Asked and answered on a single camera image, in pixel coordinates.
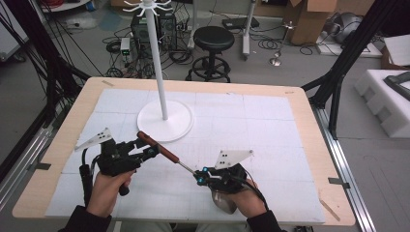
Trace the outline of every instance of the white coat rack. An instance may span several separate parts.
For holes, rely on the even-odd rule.
[[[125,12],[134,12],[137,9],[141,9],[142,11],[139,16],[145,14],[147,19],[155,77],[160,94],[159,101],[151,101],[147,103],[147,105],[145,105],[139,112],[137,118],[138,129],[155,137],[157,141],[162,143],[175,141],[190,131],[193,126],[193,115],[190,109],[182,102],[167,101],[165,99],[154,15],[158,15],[155,12],[155,8],[163,11],[172,10],[162,7],[169,4],[171,1],[169,0],[166,3],[156,3],[156,0],[142,0],[141,3],[136,4],[127,1],[124,2],[130,6],[136,6],[130,10],[124,9]]]

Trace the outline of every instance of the wooden table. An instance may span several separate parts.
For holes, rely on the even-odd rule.
[[[16,218],[45,218],[44,214],[57,186],[60,173],[84,125],[93,112],[101,92],[103,89],[109,88],[157,90],[157,82],[145,79],[90,78],[44,155],[42,162],[50,163],[50,168],[35,171],[15,204],[13,215]],[[328,178],[337,178],[337,172],[303,89],[299,87],[184,81],[165,81],[164,88],[166,91],[178,92],[229,92],[288,98],[323,207],[326,218],[324,224],[353,225],[355,223],[356,220],[343,187],[329,184]]]

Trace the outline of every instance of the stool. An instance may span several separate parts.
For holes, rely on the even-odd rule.
[[[232,33],[217,26],[201,27],[193,34],[193,41],[203,50],[209,51],[209,56],[196,59],[185,80],[192,80],[191,74],[194,72],[199,77],[204,78],[205,81],[226,78],[227,82],[230,83],[228,76],[230,72],[229,65],[216,55],[234,44],[235,38]]]
[[[371,113],[389,137],[410,138],[410,101],[390,88],[383,79],[406,71],[368,70],[355,84]]]

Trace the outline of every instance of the sleeve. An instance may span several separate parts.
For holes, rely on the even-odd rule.
[[[247,219],[252,232],[281,232],[277,218],[272,211]]]
[[[88,213],[85,207],[76,206],[64,229],[59,232],[105,232],[111,222],[111,216],[98,217]]]

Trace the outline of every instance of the black stool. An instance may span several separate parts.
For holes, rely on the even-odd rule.
[[[209,56],[196,59],[192,64],[192,69],[185,80],[192,80],[191,74],[194,72],[205,81],[226,78],[230,83],[228,76],[230,68],[226,61],[220,59],[216,54],[228,49],[235,42],[235,38],[228,30],[217,26],[206,26],[198,28],[193,34],[193,41],[199,47],[209,51]]]

